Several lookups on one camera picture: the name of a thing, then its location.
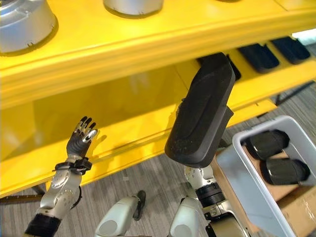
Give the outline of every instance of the white plastic bin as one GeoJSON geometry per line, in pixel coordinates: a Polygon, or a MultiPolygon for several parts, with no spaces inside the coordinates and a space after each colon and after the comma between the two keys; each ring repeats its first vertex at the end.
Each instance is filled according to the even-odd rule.
{"type": "Polygon", "coordinates": [[[237,133],[233,136],[233,144],[217,157],[217,162],[253,224],[278,237],[294,237],[290,225],[241,146],[245,138],[274,129],[289,136],[289,146],[284,149],[288,156],[309,166],[311,175],[302,185],[316,185],[316,147],[289,116],[279,116],[237,133]]]}

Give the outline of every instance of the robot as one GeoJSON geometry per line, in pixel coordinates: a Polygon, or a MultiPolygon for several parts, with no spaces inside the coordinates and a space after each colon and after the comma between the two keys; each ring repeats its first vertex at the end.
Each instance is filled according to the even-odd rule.
{"type": "MultiPolygon", "coordinates": [[[[234,231],[234,236],[249,236],[225,199],[210,166],[233,115],[226,104],[234,82],[235,74],[227,57],[223,53],[214,54],[205,58],[179,106],[165,153],[185,166],[185,176],[197,198],[181,200],[169,237],[197,237],[201,206],[206,220],[210,221],[205,228],[208,236],[231,236],[226,224],[238,231],[234,231]]],[[[81,176],[92,166],[85,155],[97,134],[96,123],[89,126],[91,122],[92,118],[83,117],[75,127],[67,143],[68,158],[55,166],[56,174],[25,231],[25,237],[54,236],[62,219],[80,201],[81,176]]],[[[101,220],[95,237],[123,236],[132,219],[138,221],[141,218],[145,201],[144,191],[118,201],[101,220]]]]}

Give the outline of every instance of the yellow shelf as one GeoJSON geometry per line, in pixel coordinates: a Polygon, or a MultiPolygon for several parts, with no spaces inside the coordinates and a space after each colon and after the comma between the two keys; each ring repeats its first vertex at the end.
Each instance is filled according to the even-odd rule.
{"type": "Polygon", "coordinates": [[[2,109],[316,25],[311,0],[165,0],[144,19],[112,15],[101,0],[48,2],[55,37],[0,57],[2,109]]]}
{"type": "MultiPolygon", "coordinates": [[[[49,180],[55,164],[65,160],[72,126],[83,115],[92,116],[100,130],[88,153],[94,165],[83,184],[162,153],[187,93],[178,69],[182,64],[2,110],[0,197],[49,180]]],[[[274,108],[269,100],[233,108],[229,125],[274,108]]]]}

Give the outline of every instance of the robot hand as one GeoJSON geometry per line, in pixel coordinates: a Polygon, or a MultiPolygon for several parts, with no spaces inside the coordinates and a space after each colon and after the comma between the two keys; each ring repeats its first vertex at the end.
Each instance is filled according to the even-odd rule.
{"type": "Polygon", "coordinates": [[[80,122],[75,127],[68,143],[67,143],[67,155],[68,156],[79,156],[84,158],[89,146],[91,144],[92,138],[97,134],[98,130],[93,129],[96,125],[93,122],[89,128],[89,123],[92,122],[92,118],[84,116],[80,122]]]}
{"type": "Polygon", "coordinates": [[[50,188],[40,201],[40,208],[29,223],[25,236],[53,237],[61,220],[81,198],[81,176],[91,169],[85,157],[91,140],[97,134],[92,118],[83,117],[67,143],[67,159],[55,166],[50,188]]]}

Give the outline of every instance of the robot finger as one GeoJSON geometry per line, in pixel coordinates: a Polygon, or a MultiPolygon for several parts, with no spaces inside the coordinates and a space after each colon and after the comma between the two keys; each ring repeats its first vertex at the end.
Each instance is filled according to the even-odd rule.
{"type": "Polygon", "coordinates": [[[82,142],[84,143],[88,143],[89,141],[91,141],[93,139],[93,137],[95,137],[95,135],[97,135],[98,130],[94,129],[89,131],[88,133],[85,134],[85,136],[82,138],[82,142]]]}
{"type": "Polygon", "coordinates": [[[88,118],[81,127],[81,134],[84,135],[86,133],[86,128],[88,127],[89,123],[92,121],[92,118],[88,118]]]}
{"type": "Polygon", "coordinates": [[[75,127],[74,133],[81,131],[82,125],[83,125],[84,121],[86,121],[87,118],[88,118],[87,116],[84,116],[84,117],[80,120],[80,122],[79,122],[79,123],[77,124],[77,126],[75,127]]]}
{"type": "Polygon", "coordinates": [[[84,135],[87,135],[94,127],[95,127],[96,123],[93,122],[90,127],[85,131],[84,135]]]}

